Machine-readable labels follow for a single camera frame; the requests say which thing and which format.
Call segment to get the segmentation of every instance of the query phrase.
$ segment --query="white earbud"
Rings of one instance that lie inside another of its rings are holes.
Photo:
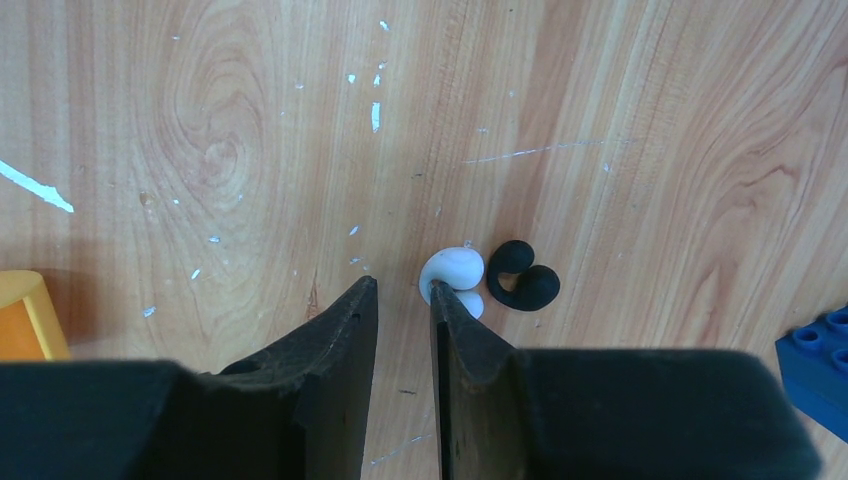
[[[483,257],[476,250],[465,247],[450,247],[440,250],[427,260],[421,269],[418,289],[427,305],[430,305],[430,290],[433,280],[441,280],[456,292],[457,298],[474,318],[483,315],[483,298],[477,292],[467,291],[476,287],[483,279]]]

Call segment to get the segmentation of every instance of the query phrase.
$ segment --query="black object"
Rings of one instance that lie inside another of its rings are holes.
[[[432,291],[442,480],[813,479],[769,371],[705,350],[525,350]]]
[[[533,247],[521,240],[510,240],[495,250],[486,268],[486,286],[495,300],[509,308],[535,312],[559,295],[559,277],[544,265],[533,265]],[[515,288],[505,290],[498,280],[503,274],[517,274]]]
[[[358,479],[377,282],[218,375],[166,361],[0,365],[0,478]]]

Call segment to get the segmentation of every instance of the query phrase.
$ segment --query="orange object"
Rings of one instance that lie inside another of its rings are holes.
[[[44,277],[0,272],[0,361],[71,358]]]

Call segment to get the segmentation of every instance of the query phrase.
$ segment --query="lego brick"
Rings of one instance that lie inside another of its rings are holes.
[[[775,348],[792,403],[848,441],[848,308],[787,333]]]

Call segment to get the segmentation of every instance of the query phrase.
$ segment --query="yellow cup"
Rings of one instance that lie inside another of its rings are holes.
[[[0,361],[71,358],[56,310],[38,272],[0,272]]]

